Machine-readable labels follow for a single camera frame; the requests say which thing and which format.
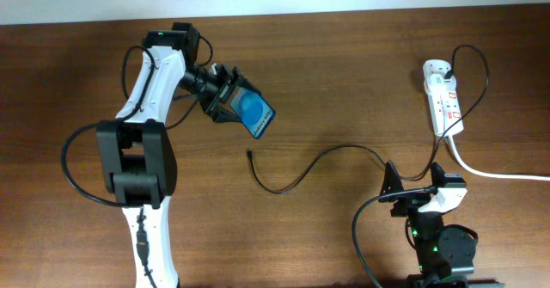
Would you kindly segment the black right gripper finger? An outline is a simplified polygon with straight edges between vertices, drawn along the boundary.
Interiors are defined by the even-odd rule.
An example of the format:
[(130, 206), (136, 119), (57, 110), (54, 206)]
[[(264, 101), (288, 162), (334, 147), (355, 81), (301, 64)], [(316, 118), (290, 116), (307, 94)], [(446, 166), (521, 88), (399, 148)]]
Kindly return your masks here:
[(384, 179), (382, 182), (382, 188), (380, 195), (389, 193), (400, 193), (404, 191), (402, 180), (396, 167), (391, 161), (387, 161), (385, 164)]
[(431, 171), (431, 185), (436, 188), (444, 187), (447, 182), (446, 176), (443, 168), (439, 165), (439, 163), (433, 162), (430, 166), (430, 171)]

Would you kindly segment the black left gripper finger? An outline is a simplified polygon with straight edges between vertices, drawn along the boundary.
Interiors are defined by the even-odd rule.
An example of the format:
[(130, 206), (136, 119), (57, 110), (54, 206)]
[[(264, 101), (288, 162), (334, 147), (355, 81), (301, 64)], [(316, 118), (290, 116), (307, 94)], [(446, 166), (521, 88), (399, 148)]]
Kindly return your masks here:
[(244, 76), (244, 74), (236, 66), (232, 69), (232, 73), (234, 76), (233, 82), (236, 86), (250, 90), (258, 95), (260, 94), (260, 90), (257, 89), (254, 85), (252, 85), (248, 81), (248, 79)]
[(212, 114), (212, 120), (215, 123), (227, 123), (227, 122), (240, 123), (241, 122), (241, 119), (239, 118), (238, 115), (220, 106), (217, 106), (214, 108), (213, 114)]

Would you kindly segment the blue Galaxy smartphone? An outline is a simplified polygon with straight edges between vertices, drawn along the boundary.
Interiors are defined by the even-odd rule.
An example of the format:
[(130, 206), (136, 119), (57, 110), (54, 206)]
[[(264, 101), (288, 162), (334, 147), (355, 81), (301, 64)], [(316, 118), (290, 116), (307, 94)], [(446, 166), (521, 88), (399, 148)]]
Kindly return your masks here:
[(255, 139), (260, 139), (275, 118), (276, 111), (257, 92), (239, 88), (229, 106)]

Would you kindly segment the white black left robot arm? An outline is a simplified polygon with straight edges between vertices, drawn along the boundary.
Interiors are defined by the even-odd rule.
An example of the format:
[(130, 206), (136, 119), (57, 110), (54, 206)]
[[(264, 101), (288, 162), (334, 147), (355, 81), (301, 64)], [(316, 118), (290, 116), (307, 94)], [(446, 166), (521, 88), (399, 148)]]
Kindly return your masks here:
[(138, 287), (180, 284), (168, 227), (178, 168), (166, 124), (177, 89), (193, 95), (216, 123), (241, 121), (229, 109), (233, 96), (238, 88), (255, 90), (236, 68), (198, 64), (202, 39), (186, 22), (149, 31), (139, 45), (142, 67), (124, 107), (96, 130), (106, 188), (130, 229)]

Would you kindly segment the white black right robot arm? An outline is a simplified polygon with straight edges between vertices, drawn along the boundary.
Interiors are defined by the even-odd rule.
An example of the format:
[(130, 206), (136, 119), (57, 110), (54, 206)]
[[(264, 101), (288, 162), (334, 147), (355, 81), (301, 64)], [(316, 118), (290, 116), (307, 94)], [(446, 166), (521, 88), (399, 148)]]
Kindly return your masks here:
[(449, 174), (434, 162), (431, 185), (414, 191), (403, 187), (392, 162), (385, 165), (381, 203), (391, 203), (390, 216), (406, 220), (406, 238), (413, 247), (419, 273), (406, 279), (408, 287), (504, 287), (494, 279), (470, 281), (479, 242), (476, 231), (459, 224), (446, 224), (443, 216), (464, 199), (467, 183), (459, 174)]

